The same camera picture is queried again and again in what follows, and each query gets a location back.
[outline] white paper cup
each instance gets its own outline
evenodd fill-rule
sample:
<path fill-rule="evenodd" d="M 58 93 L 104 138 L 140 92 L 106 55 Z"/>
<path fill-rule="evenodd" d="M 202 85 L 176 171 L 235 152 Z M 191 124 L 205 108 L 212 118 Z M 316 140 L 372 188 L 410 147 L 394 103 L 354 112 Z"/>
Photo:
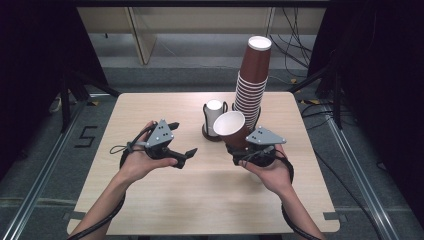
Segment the white paper cup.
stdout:
<path fill-rule="evenodd" d="M 227 103 L 225 101 L 221 102 L 216 99 L 209 100 L 203 106 L 203 112 L 205 114 L 205 124 L 203 125 L 203 130 L 208 136 L 218 136 L 218 134 L 213 130 L 213 124 L 215 123 L 215 120 L 227 110 Z"/>
<path fill-rule="evenodd" d="M 239 111 L 228 111 L 219 116 L 213 129 L 226 144 L 235 149 L 244 149 L 248 146 L 246 137 L 249 135 L 249 129 L 243 113 Z"/>

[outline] black cable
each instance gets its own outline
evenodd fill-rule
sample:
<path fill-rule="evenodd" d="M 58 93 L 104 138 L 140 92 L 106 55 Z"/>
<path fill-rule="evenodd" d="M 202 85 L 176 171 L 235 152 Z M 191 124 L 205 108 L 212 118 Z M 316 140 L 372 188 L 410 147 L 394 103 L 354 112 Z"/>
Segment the black cable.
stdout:
<path fill-rule="evenodd" d="M 99 221 L 98 223 L 94 224 L 93 226 L 75 234 L 72 235 L 71 237 L 68 238 L 68 240 L 75 240 L 75 239 L 81 239 L 85 236 L 87 236 L 88 234 L 96 231 L 97 229 L 103 227 L 106 223 L 108 223 L 109 221 L 112 220 L 112 218 L 114 218 L 116 216 L 116 214 L 118 214 L 118 212 L 121 210 L 122 206 L 124 205 L 125 202 L 125 194 L 122 197 L 121 201 L 119 201 L 118 206 L 116 206 L 115 209 L 113 209 L 113 211 L 106 216 L 105 218 L 103 218 L 101 221 Z"/>
<path fill-rule="evenodd" d="M 290 41 L 289 44 L 291 44 L 291 39 L 294 38 L 296 40 L 296 42 L 299 44 L 299 46 L 301 46 L 301 53 L 305 59 L 305 61 L 307 62 L 306 65 L 309 67 L 309 62 L 306 60 L 308 59 L 310 61 L 309 55 L 304 51 L 304 47 L 302 45 L 302 42 L 300 41 L 300 36 L 299 36 L 299 28 L 297 26 L 297 14 L 298 14 L 298 8 L 294 8 L 294 25 L 292 25 L 289 17 L 287 16 L 287 13 L 285 11 L 284 8 L 282 8 L 284 16 L 286 17 L 287 22 L 289 23 L 290 29 L 292 31 L 291 37 L 290 37 Z"/>
<path fill-rule="evenodd" d="M 269 38 L 271 38 L 271 41 L 274 43 L 274 45 L 278 48 L 278 50 L 280 50 L 281 53 L 283 53 L 285 56 L 290 57 L 293 61 L 297 62 L 298 64 L 302 65 L 303 67 L 307 68 L 308 65 L 306 65 L 305 63 L 303 63 L 302 61 L 300 61 L 299 59 L 297 59 L 295 56 L 291 55 L 290 53 L 288 53 L 287 51 L 285 51 L 282 47 L 280 47 L 280 45 L 278 45 L 274 38 L 272 37 L 272 35 L 269 35 Z"/>
<path fill-rule="evenodd" d="M 383 239 L 383 237 L 381 236 L 381 233 L 380 233 L 380 231 L 377 227 L 377 224 L 372 219 L 372 217 L 369 215 L 369 213 L 365 210 L 364 206 L 362 206 L 361 202 L 355 197 L 355 195 L 353 195 L 353 193 L 349 190 L 347 185 L 343 182 L 343 180 L 336 173 L 336 171 L 332 167 L 330 167 L 330 165 L 326 161 L 324 161 L 324 159 L 318 154 L 318 152 L 315 149 L 314 149 L 314 153 L 315 153 L 315 155 L 317 155 L 318 159 L 328 168 L 328 170 L 330 170 L 330 172 L 337 178 L 337 180 L 344 187 L 344 189 L 349 193 L 349 195 L 356 202 L 356 204 L 359 206 L 359 208 L 361 208 L 361 210 L 364 212 L 365 216 L 368 218 L 372 227 L 374 228 L 374 231 L 376 232 L 378 239 L 380 239 L 380 240 Z"/>
<path fill-rule="evenodd" d="M 284 163 L 284 165 L 286 165 L 288 171 L 289 171 L 289 176 L 290 176 L 290 183 L 293 183 L 293 178 L 294 178 L 294 168 L 293 165 L 290 163 L 290 161 L 288 160 L 286 154 L 284 154 L 283 152 L 276 150 L 276 152 L 279 152 L 281 155 L 283 155 L 283 157 L 278 157 L 275 154 L 269 154 L 269 153 L 265 153 L 263 150 L 259 150 L 256 151 L 254 153 L 248 154 L 246 156 L 244 156 L 242 159 L 245 160 L 244 163 L 244 167 L 246 168 L 246 165 L 248 162 L 250 162 L 252 159 L 255 159 L 256 157 L 262 157 L 262 158 L 271 158 L 271 159 L 278 159 L 281 162 Z M 283 213 L 283 217 L 284 220 L 287 222 L 287 225 L 289 225 L 289 227 L 291 229 L 293 229 L 293 231 L 297 234 L 299 234 L 300 236 L 308 239 L 308 240 L 319 240 L 319 238 L 314 237 L 313 235 L 303 231 L 301 228 L 299 228 L 298 226 L 296 226 L 296 224 L 294 224 L 292 222 L 292 220 L 290 219 L 290 217 L 288 216 L 288 214 L 286 213 L 286 211 L 284 210 L 284 206 L 283 204 L 281 204 L 281 210 Z"/>
<path fill-rule="evenodd" d="M 320 124 L 318 124 L 318 125 L 315 125 L 315 126 L 312 126 L 312 127 L 308 127 L 306 130 L 311 130 L 311 129 L 314 129 L 314 128 L 317 128 L 317 127 L 321 127 L 321 126 L 322 126 L 322 125 L 324 125 L 326 122 L 328 122 L 330 119 L 331 119 L 331 118 L 328 118 L 327 120 L 325 120 L 324 122 L 322 122 L 322 123 L 320 123 Z"/>
<path fill-rule="evenodd" d="M 280 34 L 278 34 L 277 36 L 278 36 L 278 38 L 280 38 L 280 40 L 281 40 L 282 42 L 284 42 L 285 44 L 290 44 L 290 46 L 291 46 L 291 47 L 295 47 L 295 48 L 299 48 L 299 49 L 303 48 L 305 51 L 312 52 L 312 50 L 311 50 L 311 49 L 309 49 L 309 48 L 307 48 L 307 47 L 305 47 L 305 46 L 303 46 L 303 45 L 298 46 L 298 45 L 294 45 L 294 44 L 292 44 L 292 43 L 287 42 L 286 40 L 284 40 L 284 39 L 281 37 L 281 35 L 280 35 Z"/>
<path fill-rule="evenodd" d="M 289 43 L 291 43 L 292 38 L 293 38 L 293 34 L 290 36 Z M 287 48 L 286 48 L 286 51 L 285 51 L 285 52 L 288 52 L 288 51 L 289 51 L 289 47 L 290 47 L 290 44 L 289 44 L 289 45 L 287 45 Z M 289 71 L 289 69 L 288 69 L 288 67 L 287 67 L 287 55 L 284 55 L 284 65 L 285 65 L 285 67 L 286 67 L 287 71 L 288 71 L 290 74 L 292 74 L 292 75 L 294 75 L 294 76 L 296 76 L 296 77 L 300 77 L 300 76 L 298 76 L 298 75 L 296 75 L 296 74 L 293 74 L 292 72 L 290 72 L 290 71 Z M 302 62 L 302 64 L 301 64 L 301 65 L 302 65 L 302 66 L 305 66 L 305 68 L 309 68 L 309 66 L 308 66 L 308 65 L 306 65 L 306 64 L 304 64 L 303 62 Z"/>
<path fill-rule="evenodd" d="M 316 112 L 316 113 L 310 113 L 308 115 L 303 115 L 302 118 L 307 118 L 307 117 L 312 117 L 312 116 L 327 114 L 327 113 L 333 113 L 333 110 L 326 110 L 326 111 L 320 111 L 320 112 Z"/>
<path fill-rule="evenodd" d="M 127 146 L 123 146 L 123 145 L 116 145 L 116 146 L 113 146 L 110 150 L 109 150 L 109 153 L 110 154 L 115 154 L 115 153 L 118 153 L 118 152 L 122 152 L 122 151 L 124 151 L 124 150 L 129 150 L 130 152 L 133 152 L 133 151 L 143 151 L 143 150 L 133 150 L 132 149 L 132 147 L 134 147 L 134 145 L 136 144 L 136 142 L 137 142 L 137 140 L 143 135 L 143 134 L 145 134 L 146 132 L 148 132 L 148 131 L 151 131 L 151 130 L 153 130 L 154 128 L 156 127 L 156 123 L 155 124 L 153 124 L 152 126 L 150 126 L 150 127 L 146 127 L 145 129 L 143 129 L 138 135 L 137 135 L 137 137 L 135 137 L 134 138 L 134 140 L 132 141 L 132 142 L 128 142 L 128 144 L 127 144 Z"/>
<path fill-rule="evenodd" d="M 315 106 L 322 106 L 322 105 L 328 105 L 328 103 L 318 103 L 318 104 L 311 104 L 309 106 L 307 106 L 305 109 L 302 110 L 302 112 L 300 113 L 300 116 L 303 116 L 303 114 L 306 112 L 306 110 L 308 110 L 311 107 L 315 107 Z"/>

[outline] right hand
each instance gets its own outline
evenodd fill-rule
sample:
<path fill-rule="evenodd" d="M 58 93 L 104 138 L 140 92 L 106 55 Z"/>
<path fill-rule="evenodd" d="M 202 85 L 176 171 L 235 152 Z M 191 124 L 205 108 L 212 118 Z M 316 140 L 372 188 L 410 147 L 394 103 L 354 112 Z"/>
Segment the right hand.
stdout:
<path fill-rule="evenodd" d="M 276 156 L 284 157 L 283 154 L 281 154 L 284 153 L 284 150 L 280 144 L 276 144 L 275 149 L 277 150 L 275 153 Z M 275 159 L 274 162 L 267 167 L 259 167 L 244 160 L 240 160 L 239 165 L 256 174 L 265 187 L 277 195 L 280 195 L 286 189 L 292 188 L 289 170 L 286 165 L 278 159 Z"/>

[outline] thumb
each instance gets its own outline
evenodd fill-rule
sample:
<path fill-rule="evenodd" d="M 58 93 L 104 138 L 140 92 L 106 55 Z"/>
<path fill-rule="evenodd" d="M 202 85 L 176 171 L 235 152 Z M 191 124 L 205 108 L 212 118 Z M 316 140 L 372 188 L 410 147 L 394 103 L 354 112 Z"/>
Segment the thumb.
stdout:
<path fill-rule="evenodd" d="M 155 160 L 154 162 L 154 168 L 164 168 L 169 166 L 174 166 L 178 163 L 177 159 L 175 158 L 163 158 L 159 160 Z"/>

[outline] left hand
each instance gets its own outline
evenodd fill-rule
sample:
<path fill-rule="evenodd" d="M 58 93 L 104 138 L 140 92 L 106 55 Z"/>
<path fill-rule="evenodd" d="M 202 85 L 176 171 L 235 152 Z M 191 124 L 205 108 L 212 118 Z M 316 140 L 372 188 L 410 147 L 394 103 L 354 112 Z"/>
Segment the left hand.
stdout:
<path fill-rule="evenodd" d="M 153 121 L 147 123 L 144 129 L 150 127 L 151 125 L 153 125 Z M 143 134 L 139 138 L 139 141 L 145 141 L 147 134 L 148 132 Z M 137 151 L 141 150 L 140 146 L 135 146 L 133 149 L 136 151 L 128 155 L 124 165 L 118 172 L 118 175 L 123 177 L 124 181 L 129 184 L 132 184 L 133 182 L 144 178 L 149 172 L 156 168 L 173 166 L 178 163 L 177 160 L 174 158 L 163 158 L 153 160 L 149 156 L 147 156 L 144 151 Z"/>

